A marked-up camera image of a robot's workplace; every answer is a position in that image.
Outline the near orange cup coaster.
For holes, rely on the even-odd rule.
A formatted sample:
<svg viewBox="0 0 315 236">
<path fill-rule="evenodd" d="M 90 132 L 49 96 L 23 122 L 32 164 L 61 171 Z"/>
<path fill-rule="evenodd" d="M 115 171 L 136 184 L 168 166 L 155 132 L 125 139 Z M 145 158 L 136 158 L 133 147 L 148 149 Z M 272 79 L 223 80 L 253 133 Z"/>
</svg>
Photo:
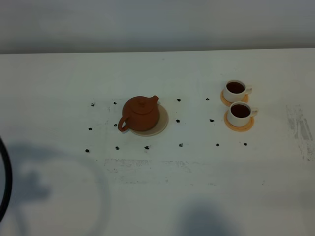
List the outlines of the near orange cup coaster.
<svg viewBox="0 0 315 236">
<path fill-rule="evenodd" d="M 228 128 L 230 128 L 231 130 L 234 130 L 234 131 L 237 131 L 237 132 L 245 132 L 245 131 L 250 130 L 253 127 L 253 125 L 254 125 L 254 117 L 251 117 L 249 122 L 246 125 L 241 126 L 241 127 L 234 126 L 231 123 L 229 123 L 229 121 L 227 119 L 227 114 L 228 114 L 228 111 L 225 112 L 223 120 L 224 120 L 225 125 Z"/>
</svg>

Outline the far orange cup coaster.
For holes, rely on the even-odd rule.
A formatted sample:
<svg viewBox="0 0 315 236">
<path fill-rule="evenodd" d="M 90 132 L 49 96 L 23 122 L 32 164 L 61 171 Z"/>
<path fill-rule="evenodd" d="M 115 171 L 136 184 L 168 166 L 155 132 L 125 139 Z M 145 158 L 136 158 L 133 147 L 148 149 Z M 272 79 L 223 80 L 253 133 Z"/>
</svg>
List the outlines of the far orange cup coaster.
<svg viewBox="0 0 315 236">
<path fill-rule="evenodd" d="M 222 90 L 221 93 L 220 93 L 220 100 L 221 100 L 221 102 L 222 102 L 225 106 L 228 106 L 228 107 L 229 107 L 229 106 L 232 104 L 232 102 L 229 102 L 229 101 L 227 101 L 227 100 L 224 98 L 224 96 L 223 96 L 223 90 Z M 243 98 L 241 101 L 247 103 L 248 100 L 249 100 L 249 95 L 246 94 L 246 95 L 244 96 L 244 98 Z"/>
</svg>

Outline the orange cup coaster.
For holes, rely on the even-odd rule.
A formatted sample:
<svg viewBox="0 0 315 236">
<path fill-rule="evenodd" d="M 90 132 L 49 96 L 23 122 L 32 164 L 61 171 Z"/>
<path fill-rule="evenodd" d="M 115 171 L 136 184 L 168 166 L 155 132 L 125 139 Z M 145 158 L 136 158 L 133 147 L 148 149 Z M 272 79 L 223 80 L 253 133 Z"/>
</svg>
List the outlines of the orange cup coaster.
<svg viewBox="0 0 315 236">
<path fill-rule="evenodd" d="M 221 100 L 221 102 L 222 102 L 225 106 L 228 106 L 228 107 L 229 107 L 229 106 L 232 104 L 232 102 L 229 102 L 229 101 L 227 101 L 227 100 L 224 98 L 224 96 L 223 96 L 223 90 L 222 90 L 221 93 L 220 93 L 220 100 Z M 243 98 L 241 101 L 247 103 L 248 100 L 249 100 L 249 95 L 246 94 L 246 95 L 244 96 L 244 98 Z"/>
<path fill-rule="evenodd" d="M 229 121 L 227 119 L 227 114 L 228 114 L 228 111 L 225 112 L 223 120 L 224 120 L 225 125 L 228 128 L 230 128 L 231 130 L 234 130 L 234 131 L 237 131 L 237 132 L 245 132 L 245 131 L 250 130 L 253 127 L 253 125 L 254 125 L 254 117 L 251 117 L 249 122 L 246 125 L 241 126 L 241 127 L 234 126 L 231 123 L 229 123 Z"/>
</svg>

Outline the beige round teapot coaster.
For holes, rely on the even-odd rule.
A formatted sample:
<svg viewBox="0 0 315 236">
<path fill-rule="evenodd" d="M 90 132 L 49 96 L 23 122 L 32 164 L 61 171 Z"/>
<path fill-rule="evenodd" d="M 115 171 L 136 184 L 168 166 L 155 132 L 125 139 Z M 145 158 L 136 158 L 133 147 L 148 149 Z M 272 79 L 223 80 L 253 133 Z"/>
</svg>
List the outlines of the beige round teapot coaster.
<svg viewBox="0 0 315 236">
<path fill-rule="evenodd" d="M 167 127 L 169 117 L 168 117 L 168 113 L 166 109 L 162 105 L 158 104 L 157 107 L 159 110 L 159 120 L 152 129 L 149 129 L 146 131 L 135 131 L 135 130 L 130 129 L 130 131 L 142 137 L 150 137 L 150 136 L 154 136 L 161 133 Z"/>
</svg>

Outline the brown clay teapot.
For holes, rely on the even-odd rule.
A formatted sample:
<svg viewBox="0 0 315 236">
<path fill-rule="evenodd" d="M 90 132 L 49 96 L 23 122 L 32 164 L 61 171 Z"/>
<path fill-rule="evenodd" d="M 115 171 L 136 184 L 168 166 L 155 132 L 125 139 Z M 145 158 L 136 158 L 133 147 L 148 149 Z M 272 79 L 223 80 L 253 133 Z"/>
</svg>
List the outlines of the brown clay teapot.
<svg viewBox="0 0 315 236">
<path fill-rule="evenodd" d="M 159 120 L 158 100 L 156 95 L 129 99 L 123 107 L 118 129 L 125 132 L 128 129 L 147 131 L 153 128 Z"/>
</svg>

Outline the near white teacup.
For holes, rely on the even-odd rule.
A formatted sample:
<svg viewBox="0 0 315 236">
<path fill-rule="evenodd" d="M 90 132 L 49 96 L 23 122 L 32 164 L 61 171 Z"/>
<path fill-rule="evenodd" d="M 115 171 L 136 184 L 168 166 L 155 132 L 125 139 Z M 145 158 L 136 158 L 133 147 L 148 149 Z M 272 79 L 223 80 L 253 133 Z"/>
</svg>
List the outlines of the near white teacup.
<svg viewBox="0 0 315 236">
<path fill-rule="evenodd" d="M 227 121 L 235 126 L 242 127 L 250 122 L 250 119 L 258 113 L 258 108 L 253 108 L 245 102 L 234 102 L 227 111 Z"/>
</svg>

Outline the white teacup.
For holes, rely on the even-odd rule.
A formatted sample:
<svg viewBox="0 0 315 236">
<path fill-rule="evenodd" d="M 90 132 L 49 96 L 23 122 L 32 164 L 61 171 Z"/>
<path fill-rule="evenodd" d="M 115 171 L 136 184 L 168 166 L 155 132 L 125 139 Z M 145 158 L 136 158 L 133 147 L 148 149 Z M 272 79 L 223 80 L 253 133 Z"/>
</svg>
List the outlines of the white teacup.
<svg viewBox="0 0 315 236">
<path fill-rule="evenodd" d="M 239 80 L 227 81 L 223 88 L 223 98 L 230 102 L 243 101 L 246 95 L 252 93 L 252 86 L 246 85 Z"/>
<path fill-rule="evenodd" d="M 250 122 L 250 119 L 258 113 L 258 108 L 253 108 L 245 102 L 234 102 L 227 111 L 227 121 L 235 126 L 242 127 Z"/>
</svg>

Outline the far white teacup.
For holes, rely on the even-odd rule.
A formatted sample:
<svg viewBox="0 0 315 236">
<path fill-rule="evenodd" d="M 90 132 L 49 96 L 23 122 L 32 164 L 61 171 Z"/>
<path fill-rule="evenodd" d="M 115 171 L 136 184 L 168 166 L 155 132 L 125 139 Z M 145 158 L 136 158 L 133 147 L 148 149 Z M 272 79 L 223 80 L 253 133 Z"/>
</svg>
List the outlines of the far white teacup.
<svg viewBox="0 0 315 236">
<path fill-rule="evenodd" d="M 252 86 L 246 85 L 239 80 L 227 81 L 223 88 L 223 98 L 230 102 L 243 101 L 246 95 L 252 93 Z"/>
</svg>

